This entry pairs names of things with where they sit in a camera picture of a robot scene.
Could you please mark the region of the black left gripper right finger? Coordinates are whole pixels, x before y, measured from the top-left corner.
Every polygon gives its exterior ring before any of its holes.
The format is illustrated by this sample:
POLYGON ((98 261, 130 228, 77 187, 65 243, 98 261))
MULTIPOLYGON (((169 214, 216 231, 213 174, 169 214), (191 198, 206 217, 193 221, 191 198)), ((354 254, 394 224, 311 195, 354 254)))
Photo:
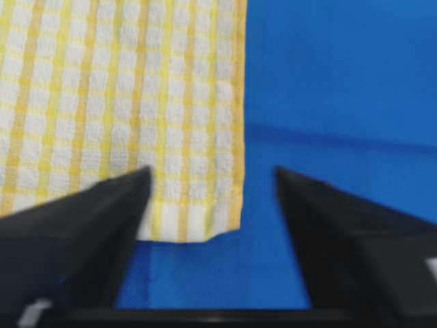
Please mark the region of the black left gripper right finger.
POLYGON ((304 326, 436 326, 434 223, 285 167, 274 175, 311 302, 304 326))

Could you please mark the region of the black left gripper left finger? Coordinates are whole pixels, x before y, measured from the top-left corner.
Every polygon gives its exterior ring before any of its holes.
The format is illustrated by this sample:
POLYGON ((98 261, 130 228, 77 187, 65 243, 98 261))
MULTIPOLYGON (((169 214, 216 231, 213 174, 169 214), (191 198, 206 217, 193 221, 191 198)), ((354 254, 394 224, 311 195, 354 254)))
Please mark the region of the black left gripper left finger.
POLYGON ((150 199, 149 167, 1 218, 1 326, 25 309, 111 308, 150 199))

